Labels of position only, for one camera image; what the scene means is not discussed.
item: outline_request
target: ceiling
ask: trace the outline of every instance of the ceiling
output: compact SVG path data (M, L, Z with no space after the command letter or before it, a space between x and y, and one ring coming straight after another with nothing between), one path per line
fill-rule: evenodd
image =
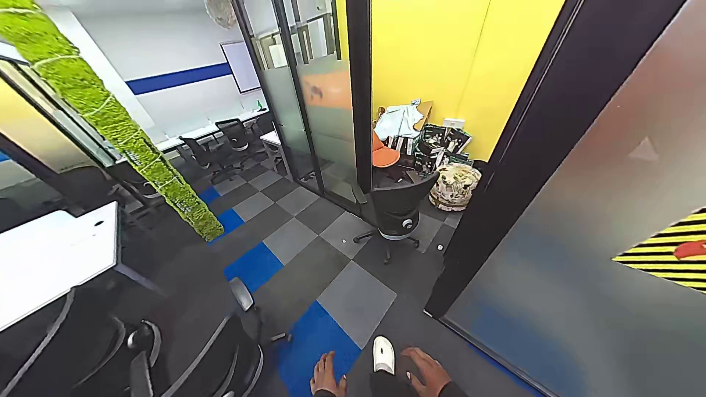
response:
M67 7L78 15L205 10L203 0L37 0L37 4Z

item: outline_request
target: cardboard box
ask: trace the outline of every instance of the cardboard box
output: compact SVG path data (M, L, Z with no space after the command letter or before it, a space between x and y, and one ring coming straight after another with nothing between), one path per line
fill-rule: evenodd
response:
M421 128L426 124L426 121L429 120L429 115L431 114L431 106L433 104L433 100L428 100L417 105L417 110L419 110L419 113L422 113L424 115L424 118L419 120L419 122L414 125L414 129L416 129L417 131L421 131Z

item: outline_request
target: electrical outlet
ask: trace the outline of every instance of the electrical outlet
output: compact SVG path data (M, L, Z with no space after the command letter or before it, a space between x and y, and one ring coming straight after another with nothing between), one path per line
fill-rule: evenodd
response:
M464 119L444 119L443 120L444 127L463 129L463 124L466 124L466 121Z

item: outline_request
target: whiteboard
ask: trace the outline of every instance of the whiteboard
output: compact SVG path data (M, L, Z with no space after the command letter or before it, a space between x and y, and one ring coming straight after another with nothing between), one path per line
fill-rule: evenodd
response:
M235 77L240 93L256 90L260 88L260 80L255 72L255 66L248 53L245 42L221 43L225 59L230 65L230 70Z

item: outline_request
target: white cloth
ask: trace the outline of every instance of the white cloth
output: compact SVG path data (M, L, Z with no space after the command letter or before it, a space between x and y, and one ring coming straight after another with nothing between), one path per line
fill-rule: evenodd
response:
M378 123L375 124L375 133L382 141L389 136L404 136L405 138L415 138L419 131L414 129L414 125L424 118L424 115L417 110L419 100L412 101L410 105L389 106L382 113Z

